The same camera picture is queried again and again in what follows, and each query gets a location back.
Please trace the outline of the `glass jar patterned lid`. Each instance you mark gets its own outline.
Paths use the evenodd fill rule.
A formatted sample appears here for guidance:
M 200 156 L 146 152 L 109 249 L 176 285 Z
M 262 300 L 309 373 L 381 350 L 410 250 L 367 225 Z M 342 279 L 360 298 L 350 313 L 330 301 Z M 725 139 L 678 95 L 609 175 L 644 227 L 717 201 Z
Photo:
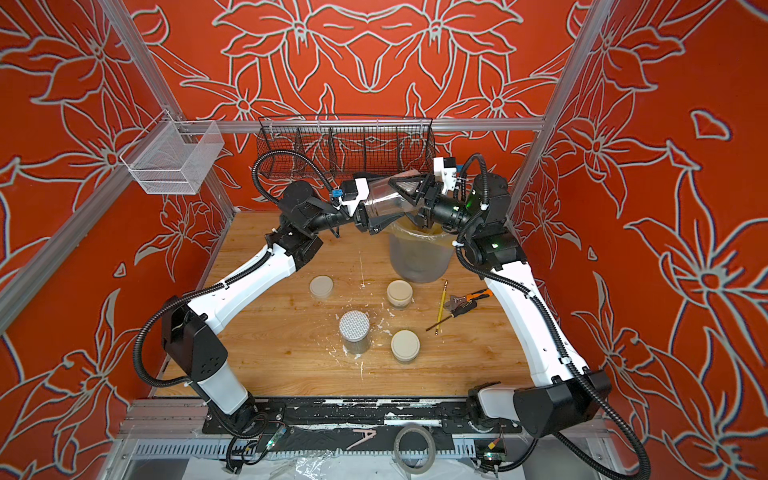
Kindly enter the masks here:
M 339 320 L 339 333 L 346 350 L 354 355 L 362 355 L 370 347 L 370 320 L 359 310 L 345 312 Z

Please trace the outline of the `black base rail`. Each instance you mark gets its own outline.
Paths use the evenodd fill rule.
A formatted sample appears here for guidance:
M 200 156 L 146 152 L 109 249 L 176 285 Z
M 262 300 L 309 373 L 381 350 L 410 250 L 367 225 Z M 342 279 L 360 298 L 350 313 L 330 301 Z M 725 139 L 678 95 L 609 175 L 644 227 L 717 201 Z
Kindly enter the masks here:
M 519 423 L 490 419 L 467 397 L 262 397 L 257 411 L 306 429 L 354 429 L 419 424 L 446 433 L 518 434 Z

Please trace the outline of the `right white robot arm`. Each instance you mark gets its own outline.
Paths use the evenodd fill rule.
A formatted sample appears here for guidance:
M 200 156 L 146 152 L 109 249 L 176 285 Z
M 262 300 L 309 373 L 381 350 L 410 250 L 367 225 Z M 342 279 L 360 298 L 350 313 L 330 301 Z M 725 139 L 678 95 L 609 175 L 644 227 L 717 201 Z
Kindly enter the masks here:
M 465 200 L 447 196 L 431 174 L 396 176 L 386 182 L 397 211 L 456 233 L 461 265 L 477 274 L 499 302 L 523 347 L 532 386 L 491 385 L 477 393 L 484 416 L 519 423 L 535 438 L 591 420 L 612 390 L 607 374 L 592 370 L 566 339 L 542 299 L 517 238 L 506 225 L 511 199 L 506 180 L 475 178 Z

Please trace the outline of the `translucent ribbed trash bin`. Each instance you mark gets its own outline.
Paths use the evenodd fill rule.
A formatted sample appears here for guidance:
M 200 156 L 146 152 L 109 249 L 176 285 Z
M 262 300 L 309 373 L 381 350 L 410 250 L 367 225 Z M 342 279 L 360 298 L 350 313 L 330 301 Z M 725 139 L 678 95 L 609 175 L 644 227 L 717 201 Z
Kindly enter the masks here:
M 389 258 L 395 272 L 411 283 L 432 283 L 448 270 L 454 247 L 389 236 Z

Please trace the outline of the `clear plastic wall basket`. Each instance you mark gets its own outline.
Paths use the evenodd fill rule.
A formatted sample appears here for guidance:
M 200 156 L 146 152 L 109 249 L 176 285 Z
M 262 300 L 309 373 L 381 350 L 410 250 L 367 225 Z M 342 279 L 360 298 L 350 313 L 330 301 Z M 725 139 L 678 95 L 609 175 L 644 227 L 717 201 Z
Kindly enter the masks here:
M 215 121 L 182 121 L 156 115 L 119 155 L 133 180 L 149 195 L 195 195 L 224 139 Z

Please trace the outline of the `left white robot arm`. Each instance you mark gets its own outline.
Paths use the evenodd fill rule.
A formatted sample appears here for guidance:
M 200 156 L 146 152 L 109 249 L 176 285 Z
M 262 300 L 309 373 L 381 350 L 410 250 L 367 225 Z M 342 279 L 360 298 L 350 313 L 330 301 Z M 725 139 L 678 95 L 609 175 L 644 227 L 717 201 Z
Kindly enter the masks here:
M 308 182 L 292 183 L 278 201 L 279 227 L 257 254 L 212 287 L 167 302 L 160 315 L 163 349 L 213 412 L 235 424 L 254 414 L 219 333 L 253 300 L 308 264 L 322 245 L 320 232 L 353 223 L 375 234 L 403 216 L 411 205 L 396 188 L 398 180 L 348 180 L 327 201 Z

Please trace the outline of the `glass jar beige lid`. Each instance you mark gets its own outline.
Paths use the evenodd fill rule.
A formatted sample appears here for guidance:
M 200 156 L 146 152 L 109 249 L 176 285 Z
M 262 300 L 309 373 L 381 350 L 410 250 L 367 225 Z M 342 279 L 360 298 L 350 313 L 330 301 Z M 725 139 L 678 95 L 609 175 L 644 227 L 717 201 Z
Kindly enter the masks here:
M 421 348 L 420 339 L 411 330 L 396 332 L 390 342 L 390 349 L 394 358 L 400 363 L 410 363 L 419 355 Z
M 386 289 L 389 304 L 396 309 L 407 308 L 413 300 L 413 288 L 405 280 L 393 280 Z

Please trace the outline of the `yellow pencil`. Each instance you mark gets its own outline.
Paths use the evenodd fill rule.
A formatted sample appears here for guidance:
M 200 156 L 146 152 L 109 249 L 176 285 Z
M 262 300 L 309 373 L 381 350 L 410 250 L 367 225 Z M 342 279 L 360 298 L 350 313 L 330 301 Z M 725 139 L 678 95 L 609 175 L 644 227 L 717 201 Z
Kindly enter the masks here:
M 440 299 L 439 310 L 438 310 L 438 314 L 437 314 L 437 323 L 436 323 L 436 326 L 434 327 L 434 330 L 433 330 L 435 336 L 439 335 L 439 333 L 440 333 L 440 325 L 439 325 L 439 323 L 444 318 L 444 310 L 445 310 L 445 302 L 447 301 L 448 285 L 449 285 L 449 281 L 447 279 L 445 279 L 444 282 L 443 282 L 443 287 L 442 287 L 442 291 L 441 291 L 441 299 Z

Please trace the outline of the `clear glass jar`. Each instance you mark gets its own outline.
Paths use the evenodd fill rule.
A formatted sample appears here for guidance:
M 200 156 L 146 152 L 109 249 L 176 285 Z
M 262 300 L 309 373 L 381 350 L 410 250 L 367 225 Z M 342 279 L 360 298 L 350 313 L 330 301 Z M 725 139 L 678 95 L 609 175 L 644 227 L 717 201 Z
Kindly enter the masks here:
M 416 209 L 415 205 L 390 185 L 390 177 L 368 179 L 367 185 L 369 192 L 363 205 L 370 224 L 383 222 L 392 216 L 400 217 Z

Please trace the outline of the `glass jar beige lid front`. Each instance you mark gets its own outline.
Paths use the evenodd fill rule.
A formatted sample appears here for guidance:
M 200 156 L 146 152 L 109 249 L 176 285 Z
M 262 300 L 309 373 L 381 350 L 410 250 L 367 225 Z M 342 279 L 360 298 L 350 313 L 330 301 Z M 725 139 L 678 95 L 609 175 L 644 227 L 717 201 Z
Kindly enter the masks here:
M 421 348 L 420 339 L 411 330 L 396 332 L 390 342 L 390 349 L 394 358 L 400 363 L 410 363 L 419 355 Z

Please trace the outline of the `glass jar beige lid back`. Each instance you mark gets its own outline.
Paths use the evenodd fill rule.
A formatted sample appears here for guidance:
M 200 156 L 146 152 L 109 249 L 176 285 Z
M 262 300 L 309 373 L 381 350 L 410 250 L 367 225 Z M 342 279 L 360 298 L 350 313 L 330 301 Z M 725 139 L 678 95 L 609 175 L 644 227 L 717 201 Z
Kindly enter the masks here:
M 407 308 L 413 300 L 413 288 L 405 280 L 393 280 L 386 289 L 389 304 L 396 309 Z

